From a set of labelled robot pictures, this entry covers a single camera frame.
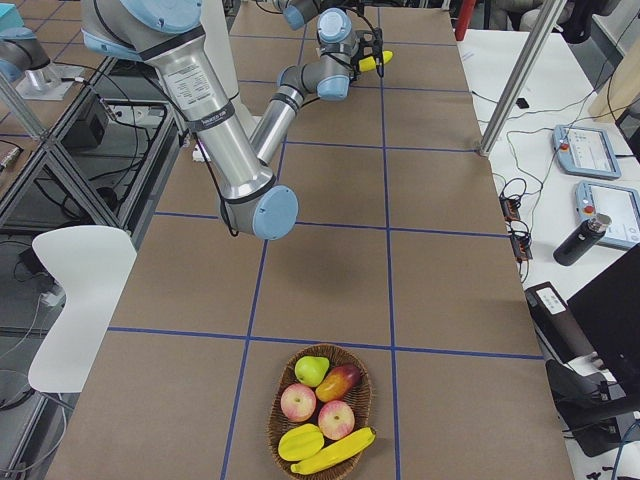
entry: computer monitor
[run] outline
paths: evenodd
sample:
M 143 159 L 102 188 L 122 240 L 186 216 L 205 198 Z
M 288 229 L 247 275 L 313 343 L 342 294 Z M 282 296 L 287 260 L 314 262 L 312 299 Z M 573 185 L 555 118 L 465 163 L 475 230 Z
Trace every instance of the computer monitor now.
M 625 393 L 640 394 L 640 244 L 567 304 Z
M 640 410 L 640 244 L 567 302 L 617 385 L 547 362 L 558 412 L 588 456 L 616 448 Z M 640 439 L 634 434 L 632 440 Z

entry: robotic arm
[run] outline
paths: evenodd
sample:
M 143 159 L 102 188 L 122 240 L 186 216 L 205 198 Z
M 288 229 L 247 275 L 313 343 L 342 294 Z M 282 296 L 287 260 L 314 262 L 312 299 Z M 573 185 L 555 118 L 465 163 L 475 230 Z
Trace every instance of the robotic arm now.
M 0 73 L 14 82 L 23 72 L 36 90 L 60 85 L 60 77 L 35 34 L 26 27 L 9 28 L 0 33 Z
M 295 224 L 298 202 L 291 189 L 275 185 L 268 164 L 306 95 L 346 97 L 360 41 L 346 14 L 337 9 L 323 13 L 318 21 L 322 56 L 280 75 L 278 91 L 249 137 L 204 53 L 201 0 L 82 2 L 88 48 L 155 67 L 220 174 L 225 223 L 262 239 L 286 235 Z

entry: monitor stand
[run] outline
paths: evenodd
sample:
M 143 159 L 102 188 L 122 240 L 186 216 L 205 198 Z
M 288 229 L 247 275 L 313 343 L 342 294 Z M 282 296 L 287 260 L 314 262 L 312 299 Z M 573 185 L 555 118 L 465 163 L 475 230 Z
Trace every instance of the monitor stand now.
M 600 373 L 583 377 L 555 360 L 547 362 L 547 375 L 556 409 L 584 454 L 595 457 L 618 448 L 636 420 L 633 411 L 640 408 L 640 398 L 607 385 Z M 640 440 L 640 432 L 634 430 L 628 440 Z

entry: white table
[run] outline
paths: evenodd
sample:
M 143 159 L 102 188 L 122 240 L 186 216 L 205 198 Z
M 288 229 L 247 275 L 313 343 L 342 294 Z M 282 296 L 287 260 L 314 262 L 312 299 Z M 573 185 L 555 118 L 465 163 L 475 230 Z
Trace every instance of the white table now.
M 470 90 L 497 101 L 526 36 L 526 33 L 521 32 L 469 30 L 464 41 L 459 42 L 458 45 Z M 570 124 L 577 118 L 588 117 L 588 107 L 595 98 L 592 90 L 591 84 L 562 37 L 559 34 L 552 34 L 520 94 L 521 97 L 526 98 L 530 108 L 521 110 L 514 107 L 511 117 L 520 116 L 527 111 L 561 109 L 571 103 L 579 103 L 560 112 L 527 114 L 510 119 L 489 157 L 493 172 L 504 176 L 507 180 L 514 177 L 526 178 L 527 190 L 536 191 L 539 184 L 516 168 L 515 158 L 507 142 L 507 132 L 552 129 L 557 124 Z M 480 127 L 484 130 L 495 104 L 474 95 L 474 107 Z M 616 155 L 631 154 L 615 125 L 593 120 L 578 121 L 575 125 L 606 129 Z M 558 292 L 568 299 L 620 258 L 624 252 L 596 245 L 571 267 L 562 266 L 553 259 L 553 250 L 579 223 L 574 192 L 575 186 L 586 177 L 565 174 L 557 162 L 554 162 L 548 170 L 553 158 L 551 134 L 549 130 L 531 135 L 510 134 L 519 164 L 524 170 L 541 179 L 549 171 L 539 204 L 535 208 L 533 221 L 532 209 L 537 197 L 525 197 L 520 208 L 522 219 L 533 227 L 531 246 L 533 260 L 529 262 L 530 270 L 523 287 L 551 281 Z M 637 160 L 620 158 L 619 163 L 622 177 L 612 183 L 640 190 L 640 164 Z M 504 182 L 496 177 L 498 192 L 503 184 Z M 521 189 L 520 185 L 513 187 L 514 190 L 509 190 L 507 193 Z M 588 458 L 582 453 L 577 443 L 571 440 L 567 441 L 567 450 L 576 479 L 583 480 L 586 475 L 599 472 L 602 474 L 601 480 L 609 480 L 611 473 L 604 472 L 602 467 L 613 465 L 615 450 L 595 458 Z M 640 442 L 625 447 L 618 475 L 640 477 Z

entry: black bottle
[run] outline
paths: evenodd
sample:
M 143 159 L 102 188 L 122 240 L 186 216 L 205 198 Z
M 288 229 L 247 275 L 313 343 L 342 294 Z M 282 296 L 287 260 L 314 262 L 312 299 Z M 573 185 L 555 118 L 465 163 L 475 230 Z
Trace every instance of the black bottle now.
M 553 258 L 560 265 L 573 265 L 587 250 L 607 233 L 611 225 L 611 218 L 602 213 L 596 213 L 576 228 L 562 244 L 553 252 Z

